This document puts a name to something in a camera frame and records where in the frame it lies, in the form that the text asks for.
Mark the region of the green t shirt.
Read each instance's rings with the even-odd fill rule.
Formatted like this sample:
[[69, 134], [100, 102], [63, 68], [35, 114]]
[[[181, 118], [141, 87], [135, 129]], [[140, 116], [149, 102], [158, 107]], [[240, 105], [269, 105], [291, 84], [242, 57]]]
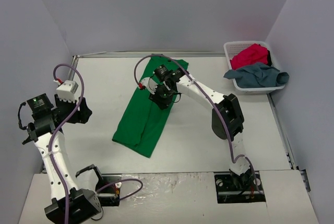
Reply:
[[150, 158], [162, 135], [172, 105], [161, 110], [149, 100], [149, 91], [135, 89], [112, 141]]

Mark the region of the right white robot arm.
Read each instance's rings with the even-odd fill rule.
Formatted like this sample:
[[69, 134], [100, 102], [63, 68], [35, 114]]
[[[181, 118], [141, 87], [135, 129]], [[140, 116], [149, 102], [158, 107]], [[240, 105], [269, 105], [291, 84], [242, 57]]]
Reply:
[[238, 98], [234, 94], [214, 91], [182, 68], [168, 70], [165, 65], [160, 65], [153, 75], [158, 81], [151, 77], [141, 80], [150, 92], [149, 99], [164, 110], [172, 104], [175, 95], [185, 95], [206, 108], [211, 113], [212, 131], [218, 138], [227, 141], [233, 186], [243, 189], [249, 185], [251, 179], [247, 171], [250, 165], [245, 158], [243, 143], [244, 116]]

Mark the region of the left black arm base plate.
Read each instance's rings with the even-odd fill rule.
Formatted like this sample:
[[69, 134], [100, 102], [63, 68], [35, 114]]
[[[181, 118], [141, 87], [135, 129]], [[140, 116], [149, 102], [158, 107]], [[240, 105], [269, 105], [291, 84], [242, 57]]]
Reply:
[[[96, 190], [109, 183], [117, 183], [122, 177], [120, 174], [103, 174], [102, 178], [103, 181], [97, 183]], [[102, 207], [118, 207], [120, 205], [120, 189], [116, 188], [115, 185], [103, 189], [100, 193], [97, 193], [97, 196]]]

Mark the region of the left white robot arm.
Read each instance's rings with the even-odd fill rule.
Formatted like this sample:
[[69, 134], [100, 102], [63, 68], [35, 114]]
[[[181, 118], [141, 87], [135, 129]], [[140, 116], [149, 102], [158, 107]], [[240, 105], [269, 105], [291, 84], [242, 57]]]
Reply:
[[52, 223], [83, 223], [102, 211], [96, 192], [104, 188], [105, 178], [93, 164], [73, 171], [62, 127], [66, 122], [87, 123], [92, 111], [84, 97], [75, 102], [62, 101], [57, 95], [54, 98], [55, 104], [46, 94], [21, 103], [30, 107], [33, 122], [18, 125], [28, 133], [23, 144], [33, 142], [37, 147], [49, 178], [52, 202], [44, 209], [47, 219]]

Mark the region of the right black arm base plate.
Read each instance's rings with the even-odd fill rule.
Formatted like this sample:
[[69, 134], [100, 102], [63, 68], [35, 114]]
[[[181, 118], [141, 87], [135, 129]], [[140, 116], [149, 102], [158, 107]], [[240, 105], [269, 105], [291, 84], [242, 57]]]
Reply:
[[232, 172], [214, 174], [218, 204], [243, 204], [265, 202], [263, 185], [259, 172], [239, 177]]

